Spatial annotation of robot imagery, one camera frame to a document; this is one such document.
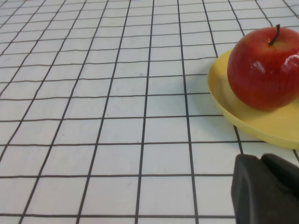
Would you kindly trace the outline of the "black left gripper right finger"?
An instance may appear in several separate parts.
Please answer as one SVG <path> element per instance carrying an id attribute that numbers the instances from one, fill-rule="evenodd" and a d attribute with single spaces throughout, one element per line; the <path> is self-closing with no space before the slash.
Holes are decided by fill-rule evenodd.
<path id="1" fill-rule="evenodd" d="M 299 167 L 287 160 L 274 155 L 264 154 L 261 157 L 262 162 L 271 171 L 272 174 L 286 186 L 294 196 L 299 195 Z"/>

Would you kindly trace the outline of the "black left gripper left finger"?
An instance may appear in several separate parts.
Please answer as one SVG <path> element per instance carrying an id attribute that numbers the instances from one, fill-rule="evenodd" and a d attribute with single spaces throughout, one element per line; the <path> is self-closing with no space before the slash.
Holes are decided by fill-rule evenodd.
<path id="1" fill-rule="evenodd" d="M 236 156 L 231 197 L 238 224 L 299 222 L 299 196 L 294 196 L 256 156 Z"/>

